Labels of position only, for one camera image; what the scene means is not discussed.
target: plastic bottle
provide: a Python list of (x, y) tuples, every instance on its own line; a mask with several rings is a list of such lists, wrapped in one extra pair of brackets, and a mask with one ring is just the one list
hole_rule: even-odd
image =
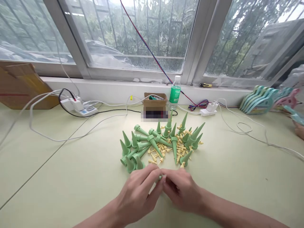
[(171, 86), (171, 93), (170, 93), (170, 99), (169, 99), (169, 108), (170, 110), (176, 110), (178, 99), (180, 97), (181, 93), (181, 77), (176, 75), (175, 81)]

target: green plastic spike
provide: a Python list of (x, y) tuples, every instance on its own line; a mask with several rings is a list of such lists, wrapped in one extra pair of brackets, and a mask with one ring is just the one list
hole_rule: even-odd
[(160, 135), (158, 135), (158, 136), (156, 137), (155, 142), (164, 144), (165, 146), (168, 146), (168, 147), (171, 147), (171, 148), (172, 148), (172, 145), (169, 144), (168, 142), (166, 142), (165, 140), (163, 140), (163, 139), (161, 138)]
[(151, 129), (149, 130), (149, 134), (150, 134), (150, 135), (153, 135), (153, 136), (155, 136), (155, 137), (157, 137), (157, 136), (159, 135), (156, 131), (154, 131), (153, 128), (151, 128)]
[(140, 151), (140, 150), (144, 149), (147, 146), (151, 146), (151, 143), (150, 142), (146, 142), (146, 143), (145, 142), (144, 143), (138, 142), (137, 143), (137, 150)]
[(120, 139), (120, 144), (123, 149), (123, 156), (128, 155), (131, 152), (131, 150), (123, 143), (121, 139)]
[(131, 151), (131, 153), (129, 153), (127, 156), (123, 156), (123, 157), (120, 159), (121, 163), (122, 163), (124, 166), (127, 166), (126, 157), (128, 157), (128, 159), (131, 159), (132, 156), (133, 156), (133, 154), (136, 154), (136, 152), (137, 152), (137, 149)]
[(135, 134), (137, 141), (147, 141), (147, 136), (143, 136), (141, 134)]
[(200, 134), (200, 136), (197, 137), (196, 141), (192, 143), (192, 149), (195, 150), (199, 146), (200, 138), (202, 137), (203, 133)]
[(126, 157), (126, 163), (127, 163), (128, 173), (132, 173), (136, 168), (135, 163), (133, 161), (131, 161), (128, 157)]
[(175, 164), (177, 163), (177, 158), (176, 158), (176, 156), (177, 156), (177, 140), (178, 139), (175, 136), (171, 138)]
[(139, 156), (136, 156), (136, 170), (145, 168), (145, 164), (140, 160)]
[(142, 133), (142, 134), (144, 134), (146, 136), (149, 136), (149, 134), (147, 132), (145, 132), (143, 129), (141, 129), (138, 124), (135, 125), (134, 130), (139, 131), (140, 133)]
[(155, 148), (155, 150), (158, 152), (158, 154), (163, 158), (162, 153), (160, 152), (158, 146), (156, 145), (154, 136), (153, 135), (148, 136), (147, 140), (152, 144), (152, 146)]
[(134, 149), (137, 149), (137, 140), (133, 132), (132, 132), (132, 147)]
[(176, 123), (174, 124), (174, 127), (169, 135), (170, 138), (175, 136), (175, 129), (176, 129)]
[(188, 142), (185, 143), (185, 147), (187, 150), (190, 150), (190, 146), (196, 141), (198, 134), (202, 130), (203, 126), (205, 125), (205, 122), (196, 130), (192, 133), (192, 135), (189, 137)]
[(161, 133), (162, 133), (162, 131), (161, 131), (161, 123), (160, 122), (158, 122), (158, 124), (157, 124), (156, 133), (159, 134), (159, 135), (161, 135)]
[(193, 150), (191, 150), (186, 156), (180, 158), (180, 164), (185, 162), (185, 167), (188, 165), (188, 160), (190, 158), (190, 155), (192, 154)]
[(126, 136), (125, 132), (123, 131), (123, 138), (124, 138), (124, 143), (126, 144), (126, 146), (128, 148), (131, 148), (132, 143), (130, 142), (130, 140), (128, 139), (128, 137)]
[(182, 141), (183, 141), (184, 144), (185, 144), (186, 142), (188, 142), (189, 136), (190, 136), (189, 134), (186, 134), (186, 135), (183, 137)]
[(186, 115), (181, 123), (181, 128), (179, 129), (179, 132), (177, 133), (177, 135), (180, 135), (184, 130), (186, 130), (186, 120), (187, 120), (187, 115), (188, 115), (188, 112), (186, 112)]

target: table surface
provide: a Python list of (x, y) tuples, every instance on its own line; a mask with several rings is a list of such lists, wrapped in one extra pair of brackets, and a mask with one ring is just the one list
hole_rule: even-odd
[[(100, 110), (110, 110), (102, 106)], [(132, 107), (140, 111), (142, 106)], [(181, 123), (178, 111), (172, 123)], [(0, 138), (17, 115), (0, 105)], [(112, 111), (92, 118), (67, 115), (61, 107), (34, 111), (34, 127), (44, 134), (65, 139), (84, 135)], [(30, 131), (29, 112), (0, 149), (0, 227), (72, 227), (115, 198), (129, 174), (121, 164), (122, 130), (131, 138), (136, 124), (148, 131), (157, 122), (143, 122), (140, 113), (113, 117), (89, 135), (67, 142), (54, 142)], [(252, 136), (264, 140), (264, 128), (223, 110), (235, 130), (237, 122), (248, 123)], [(280, 113), (250, 116), (267, 128), (269, 142), (304, 155), (304, 141), (294, 133), (291, 119)], [(227, 200), (266, 214), (290, 227), (304, 227), (304, 163), (284, 150), (232, 132), (220, 112), (215, 116), (188, 115), (186, 128), (202, 129), (203, 145), (194, 151), (186, 167), (198, 185)], [(142, 161), (147, 165), (150, 156)], [(173, 153), (161, 168), (178, 169)], [(219, 227), (213, 221), (174, 208), (162, 194), (155, 210), (129, 227)]]

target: human hand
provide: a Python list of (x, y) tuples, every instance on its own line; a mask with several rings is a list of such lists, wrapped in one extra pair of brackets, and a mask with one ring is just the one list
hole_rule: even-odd
[(297, 136), (299, 136), (301, 139), (304, 140), (304, 126), (301, 124), (298, 124), (297, 122), (293, 121), (294, 126), (295, 126), (295, 133)]
[(162, 193), (166, 176), (163, 176), (149, 194), (155, 181), (162, 175), (157, 165), (150, 164), (131, 173), (120, 194), (113, 200), (122, 226), (134, 223), (149, 214)]
[(173, 204), (182, 211), (201, 214), (203, 211), (204, 189), (199, 187), (184, 168), (162, 169), (167, 175), (164, 192)]

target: teal plastic item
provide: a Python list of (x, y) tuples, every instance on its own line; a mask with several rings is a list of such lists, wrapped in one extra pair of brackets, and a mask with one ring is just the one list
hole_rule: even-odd
[(172, 122), (172, 112), (173, 112), (173, 110), (171, 110), (171, 117), (170, 117), (170, 119), (168, 120), (168, 123), (167, 123), (166, 126), (165, 126), (165, 132), (164, 132), (163, 135), (162, 135), (162, 136), (164, 136), (165, 138), (168, 138), (168, 137), (169, 137), (168, 131), (170, 132), (171, 129), (172, 129), (172, 126), (171, 126), (171, 122)]
[(175, 129), (176, 129), (176, 123), (174, 124), (174, 127), (172, 128), (172, 131), (170, 132), (169, 137), (174, 137), (175, 136)]
[(181, 157), (180, 158), (180, 164), (182, 164), (183, 162), (185, 162), (185, 167), (188, 165), (188, 161), (189, 161), (189, 158), (192, 154), (193, 150), (191, 150), (188, 154), (186, 154), (186, 156), (184, 157)]
[(264, 87), (262, 93), (260, 95), (256, 96), (256, 98), (250, 104), (247, 105), (247, 107), (243, 110), (243, 112), (247, 113), (249, 111), (249, 109), (254, 106), (254, 104), (256, 104), (260, 100), (266, 98), (273, 90), (274, 90), (274, 88)]
[(185, 117), (184, 117), (184, 119), (183, 119), (183, 121), (181, 123), (181, 127), (180, 127), (177, 135), (180, 135), (184, 130), (186, 130), (185, 125), (186, 125), (187, 115), (188, 115), (188, 112), (186, 112), (186, 115), (185, 115)]
[(136, 169), (135, 163), (131, 161), (128, 157), (126, 157), (126, 163), (128, 173), (132, 173)]
[(148, 134), (147, 132), (145, 132), (143, 129), (141, 129), (140, 126), (139, 126), (138, 124), (135, 125), (134, 130), (135, 130), (135, 131), (139, 131), (140, 133), (142, 133), (142, 134), (144, 134), (144, 135), (146, 135), (146, 136), (149, 136), (149, 134)]
[(133, 132), (132, 132), (132, 147), (134, 149), (137, 149), (137, 140)]
[(130, 140), (128, 139), (128, 137), (126, 136), (125, 132), (123, 131), (123, 138), (124, 138), (124, 143), (126, 144), (126, 146), (128, 148), (132, 147), (132, 143), (130, 142)]
[(262, 97), (266, 91), (268, 90), (269, 88), (268, 87), (264, 87), (260, 92), (259, 94), (257, 94), (256, 96), (253, 96), (250, 98), (250, 100), (247, 102), (247, 104), (243, 107), (243, 109), (241, 110), (242, 112), (245, 112), (245, 110), (250, 106), (252, 105), (252, 102), (255, 101), (257, 98), (260, 98)]
[(123, 156), (128, 155), (131, 150), (123, 143), (123, 141), (120, 139), (121, 148), (123, 149)]
[(160, 135), (158, 135), (155, 139), (155, 142), (164, 144), (165, 146), (172, 147), (167, 141), (163, 140)]
[(273, 97), (278, 93), (278, 91), (278, 89), (273, 89), (265, 98), (256, 101), (246, 114), (258, 115), (269, 112), (274, 103)]
[(171, 143), (172, 143), (172, 149), (173, 149), (173, 155), (174, 155), (175, 164), (177, 163), (177, 141), (178, 141), (177, 137), (174, 136), (174, 137), (171, 138)]
[(150, 142), (146, 142), (146, 143), (145, 142), (144, 143), (138, 142), (137, 143), (137, 150), (140, 151), (140, 150), (144, 149), (147, 146), (151, 146), (151, 143)]
[(154, 129), (153, 128), (151, 128), (150, 130), (149, 130), (149, 134), (150, 135), (153, 135), (153, 136), (155, 136), (155, 137), (157, 137), (158, 135), (160, 135), (160, 134), (158, 134), (156, 131), (154, 131)]
[(188, 140), (189, 140), (189, 134), (186, 134), (184, 137), (183, 137), (183, 139), (182, 139), (182, 142), (185, 144), (186, 142), (188, 142)]
[(291, 107), (285, 105), (284, 108), (291, 113), (291, 118), (298, 124), (304, 126), (304, 115), (296, 112)]
[(126, 157), (128, 157), (128, 159), (131, 159), (132, 156), (133, 156), (134, 154), (136, 154), (136, 152), (137, 152), (137, 149), (131, 151), (131, 153), (129, 153), (127, 156), (122, 157), (121, 160), (120, 160), (121, 163), (122, 163), (124, 166), (127, 166)]
[(159, 134), (159, 135), (162, 134), (161, 123), (160, 122), (158, 122), (158, 124), (157, 124), (156, 133)]
[(240, 107), (239, 107), (239, 110), (242, 109), (242, 107), (243, 107), (245, 101), (246, 101), (250, 96), (252, 96), (253, 94), (256, 93), (256, 91), (257, 91), (258, 88), (259, 88), (259, 85), (256, 85), (256, 86), (254, 87), (253, 91), (252, 91), (251, 93), (247, 94), (247, 95), (243, 98), (242, 103), (241, 103), (241, 105), (240, 105)]
[(141, 134), (135, 134), (135, 138), (136, 138), (136, 140), (137, 141), (148, 141), (147, 140), (147, 136), (143, 136), (143, 135), (141, 135)]
[(136, 159), (136, 167), (135, 167), (136, 170), (143, 169), (146, 167), (145, 164), (140, 160), (139, 156), (136, 156), (135, 159)]
[(244, 108), (245, 108), (245, 106), (248, 104), (248, 102), (250, 102), (253, 98), (255, 98), (256, 96), (258, 96), (261, 92), (262, 92), (262, 89), (264, 88), (264, 86), (259, 86), (258, 88), (257, 88), (257, 90), (255, 91), (255, 93), (254, 94), (252, 94), (251, 96), (249, 96), (246, 100), (245, 100), (245, 102), (244, 102), (244, 104), (242, 105), (242, 107), (240, 107), (240, 110), (242, 111)]
[(202, 137), (203, 133), (200, 134), (200, 136), (197, 137), (196, 141), (192, 143), (192, 149), (195, 150), (199, 146), (200, 138)]
[(157, 146), (155, 140), (154, 140), (154, 136), (153, 136), (153, 135), (150, 135), (147, 139), (148, 139), (148, 141), (152, 144), (152, 146), (153, 146), (154, 149), (157, 151), (157, 153), (158, 153), (162, 158), (164, 158), (164, 157), (162, 156), (162, 153), (160, 152), (160, 150), (159, 150), (159, 148), (158, 148), (158, 146)]
[(188, 142), (185, 143), (185, 147), (187, 150), (190, 150), (190, 146), (196, 141), (197, 136), (199, 135), (200, 131), (202, 130), (203, 126), (205, 125), (205, 122), (197, 129), (195, 130), (192, 135), (189, 137)]

